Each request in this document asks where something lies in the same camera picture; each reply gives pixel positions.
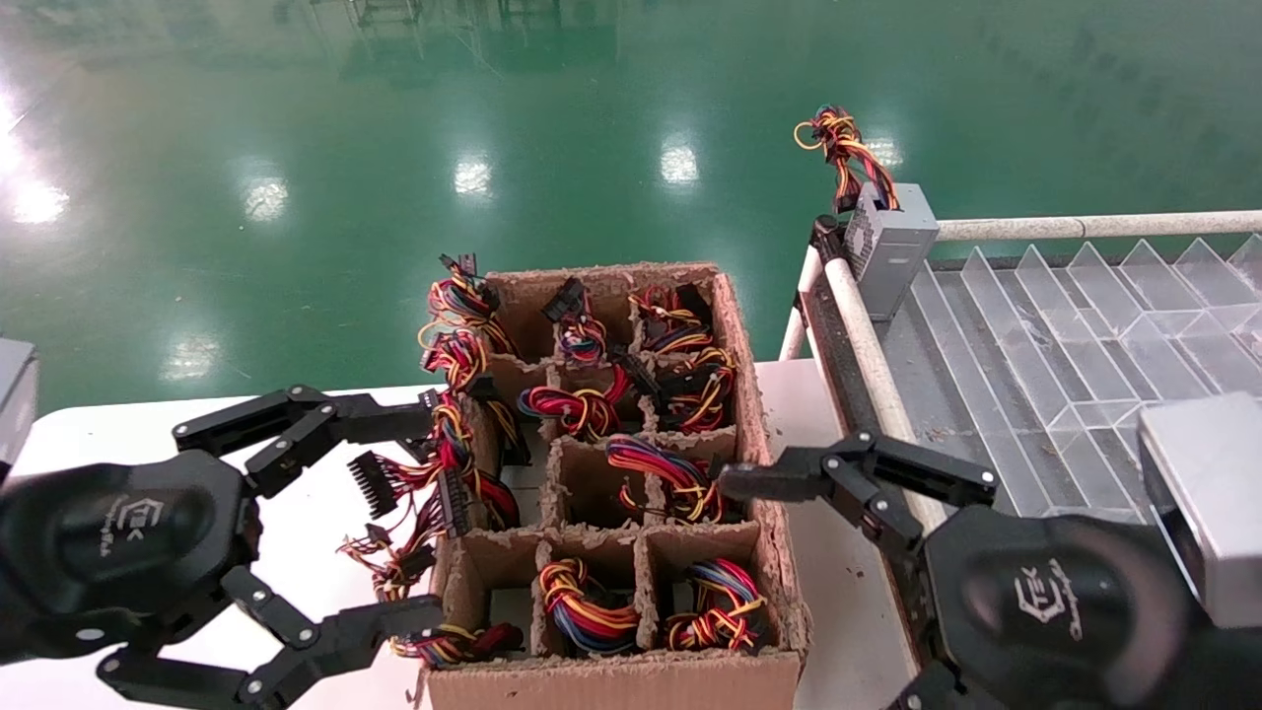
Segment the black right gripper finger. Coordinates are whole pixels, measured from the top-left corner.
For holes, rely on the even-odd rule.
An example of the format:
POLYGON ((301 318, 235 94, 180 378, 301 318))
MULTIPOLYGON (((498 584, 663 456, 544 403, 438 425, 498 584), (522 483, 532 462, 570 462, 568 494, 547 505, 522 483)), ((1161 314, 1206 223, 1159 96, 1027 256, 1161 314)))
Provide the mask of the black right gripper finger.
POLYGON ((925 665, 887 704, 888 710, 972 709, 958 670, 941 661, 925 665))
POLYGON ((829 448, 786 448, 771 464, 729 463, 718 489, 731 499, 825 499, 883 554, 914 554, 925 535, 904 493, 952 504, 991 504, 998 475, 982 464, 859 431, 829 448))

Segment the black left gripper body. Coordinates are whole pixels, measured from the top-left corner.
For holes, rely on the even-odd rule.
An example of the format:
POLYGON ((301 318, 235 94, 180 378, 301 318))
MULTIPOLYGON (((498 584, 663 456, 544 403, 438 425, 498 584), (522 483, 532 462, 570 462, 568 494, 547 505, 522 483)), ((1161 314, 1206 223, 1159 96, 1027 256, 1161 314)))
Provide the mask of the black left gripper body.
POLYGON ((222 578, 256 560, 261 532, 244 475, 208 454, 13 475, 3 661, 184 642, 228 607, 222 578))

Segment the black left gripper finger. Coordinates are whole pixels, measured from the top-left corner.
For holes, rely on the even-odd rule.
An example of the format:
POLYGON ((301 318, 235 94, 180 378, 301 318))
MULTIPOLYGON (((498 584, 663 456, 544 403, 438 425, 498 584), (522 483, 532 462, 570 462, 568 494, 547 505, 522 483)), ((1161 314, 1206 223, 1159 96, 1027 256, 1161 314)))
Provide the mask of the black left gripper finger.
POLYGON ((365 392, 329 395, 298 383, 175 424, 173 440, 180 451, 218 458, 271 441, 247 460, 246 480, 252 494, 273 498, 342 441, 395 441, 429 426, 422 401, 384 405, 365 392))
POLYGON ((127 644, 98 665, 98 678, 127 700, 180 709, 289 709, 334 675, 374 665, 387 639, 433 631, 445 620, 440 598, 370 603, 316 623, 246 567, 220 580, 220 591, 281 644, 252 671, 162 658, 162 644, 127 644))

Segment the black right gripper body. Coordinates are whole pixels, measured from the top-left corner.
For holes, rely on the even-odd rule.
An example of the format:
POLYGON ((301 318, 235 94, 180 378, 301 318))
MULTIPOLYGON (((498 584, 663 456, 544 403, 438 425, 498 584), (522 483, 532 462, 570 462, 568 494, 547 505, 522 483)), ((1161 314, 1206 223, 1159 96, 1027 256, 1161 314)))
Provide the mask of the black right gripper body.
POLYGON ((1199 607, 1153 527, 973 504, 928 536, 944 660, 1013 709, 1137 709, 1169 684, 1199 607))

